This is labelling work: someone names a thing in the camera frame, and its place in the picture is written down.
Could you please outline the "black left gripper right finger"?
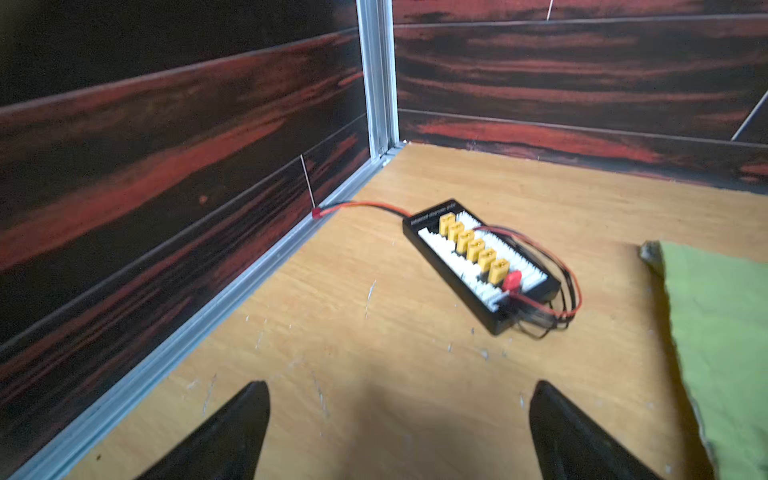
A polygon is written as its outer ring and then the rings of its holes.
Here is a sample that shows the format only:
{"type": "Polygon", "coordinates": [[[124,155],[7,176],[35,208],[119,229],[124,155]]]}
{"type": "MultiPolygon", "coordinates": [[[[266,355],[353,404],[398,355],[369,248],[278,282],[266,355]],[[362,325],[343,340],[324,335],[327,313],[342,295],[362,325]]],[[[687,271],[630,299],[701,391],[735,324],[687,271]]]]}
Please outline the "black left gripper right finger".
{"type": "Polygon", "coordinates": [[[540,380],[529,424],[545,479],[656,479],[658,475],[551,383],[540,380]]]}

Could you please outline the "green Snoopy zip jacket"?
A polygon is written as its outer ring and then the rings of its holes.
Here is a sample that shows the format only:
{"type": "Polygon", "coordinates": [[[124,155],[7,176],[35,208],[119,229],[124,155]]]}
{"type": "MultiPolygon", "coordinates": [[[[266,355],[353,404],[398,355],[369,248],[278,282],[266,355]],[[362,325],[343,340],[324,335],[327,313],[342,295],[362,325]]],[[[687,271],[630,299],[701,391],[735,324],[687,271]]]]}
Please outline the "green Snoopy zip jacket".
{"type": "Polygon", "coordinates": [[[661,241],[639,256],[664,280],[682,383],[716,477],[766,478],[766,264],[661,241]]]}

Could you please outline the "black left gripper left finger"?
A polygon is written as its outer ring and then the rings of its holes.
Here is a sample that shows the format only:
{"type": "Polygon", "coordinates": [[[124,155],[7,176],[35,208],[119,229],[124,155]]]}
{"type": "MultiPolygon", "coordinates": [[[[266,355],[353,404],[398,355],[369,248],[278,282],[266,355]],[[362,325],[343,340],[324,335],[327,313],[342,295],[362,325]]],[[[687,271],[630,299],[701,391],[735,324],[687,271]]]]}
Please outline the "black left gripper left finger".
{"type": "Polygon", "coordinates": [[[269,419],[268,385],[252,381],[139,477],[252,479],[269,419]]]}

